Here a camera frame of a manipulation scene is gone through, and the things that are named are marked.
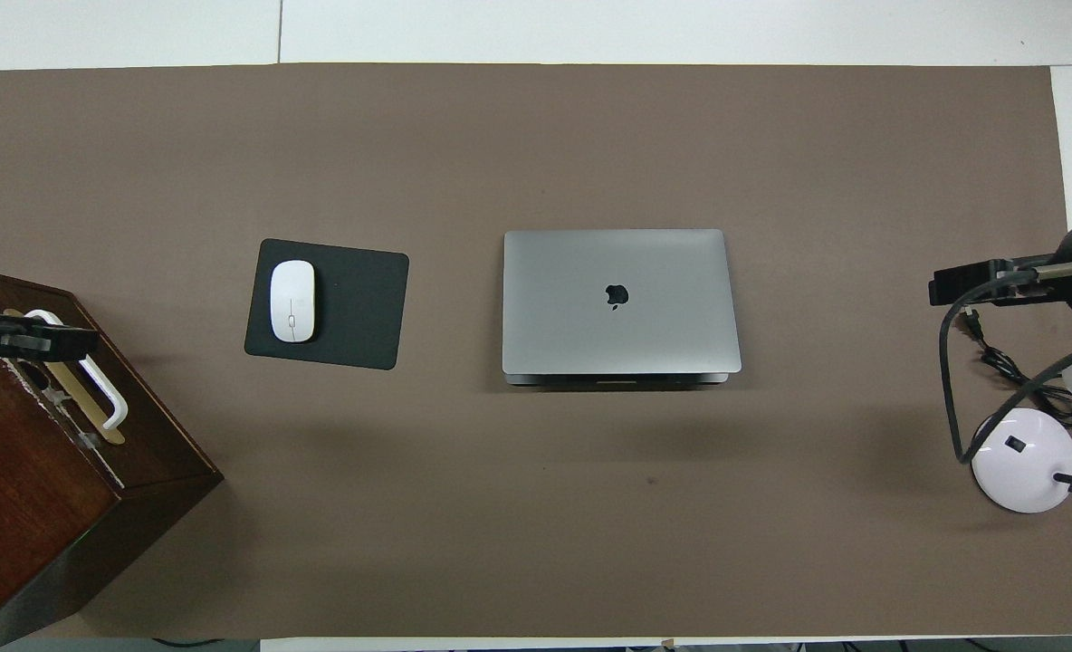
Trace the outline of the grey laptop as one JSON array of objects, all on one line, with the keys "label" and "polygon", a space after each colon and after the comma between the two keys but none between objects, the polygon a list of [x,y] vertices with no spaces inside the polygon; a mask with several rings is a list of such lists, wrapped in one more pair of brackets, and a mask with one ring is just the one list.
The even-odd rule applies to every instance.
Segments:
[{"label": "grey laptop", "polygon": [[513,229],[502,263],[502,374],[515,387],[742,371],[721,229]]}]

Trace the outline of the dark brown wooden box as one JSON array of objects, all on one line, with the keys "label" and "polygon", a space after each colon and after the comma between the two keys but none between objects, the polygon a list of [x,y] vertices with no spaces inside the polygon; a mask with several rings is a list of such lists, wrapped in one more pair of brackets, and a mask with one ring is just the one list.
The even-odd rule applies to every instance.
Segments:
[{"label": "dark brown wooden box", "polygon": [[223,478],[107,335],[91,356],[118,432],[78,360],[0,359],[0,647],[96,598]]}]

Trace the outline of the white desk lamp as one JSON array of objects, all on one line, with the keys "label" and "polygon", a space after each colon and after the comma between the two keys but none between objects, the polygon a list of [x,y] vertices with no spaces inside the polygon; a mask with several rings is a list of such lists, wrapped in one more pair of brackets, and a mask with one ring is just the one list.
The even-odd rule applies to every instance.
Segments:
[{"label": "white desk lamp", "polygon": [[[1072,364],[1064,368],[1072,392]],[[1009,512],[1048,512],[1072,493],[1072,408],[1068,425],[1034,408],[1012,408],[971,460],[976,483]]]}]

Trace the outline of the white computer mouse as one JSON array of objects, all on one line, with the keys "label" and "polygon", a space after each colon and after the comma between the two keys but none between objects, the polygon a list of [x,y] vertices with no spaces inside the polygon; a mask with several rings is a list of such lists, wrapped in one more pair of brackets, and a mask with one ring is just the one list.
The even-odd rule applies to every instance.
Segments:
[{"label": "white computer mouse", "polygon": [[306,260],[278,263],[270,276],[270,327],[280,342],[301,345],[315,338],[316,276]]}]

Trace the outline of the black mouse pad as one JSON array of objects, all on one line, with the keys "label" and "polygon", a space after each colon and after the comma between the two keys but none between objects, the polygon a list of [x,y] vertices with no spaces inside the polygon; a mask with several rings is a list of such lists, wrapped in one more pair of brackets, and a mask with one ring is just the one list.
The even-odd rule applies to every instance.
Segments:
[{"label": "black mouse pad", "polygon": [[[315,268],[317,327],[301,345],[277,340],[270,327],[270,276],[278,263],[306,260]],[[247,318],[247,354],[391,370],[407,302],[406,254],[276,238],[260,243]]]}]

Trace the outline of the brown table mat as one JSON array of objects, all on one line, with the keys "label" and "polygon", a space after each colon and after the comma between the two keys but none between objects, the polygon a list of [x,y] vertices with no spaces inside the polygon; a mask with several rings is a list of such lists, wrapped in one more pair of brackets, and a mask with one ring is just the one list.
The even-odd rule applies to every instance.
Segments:
[{"label": "brown table mat", "polygon": [[[503,235],[721,228],[743,369],[502,373]],[[64,636],[1072,634],[1072,497],[955,459],[936,269],[1067,228],[1049,69],[0,72],[0,273],[225,481]],[[393,369],[244,350],[264,239],[410,260]]]}]

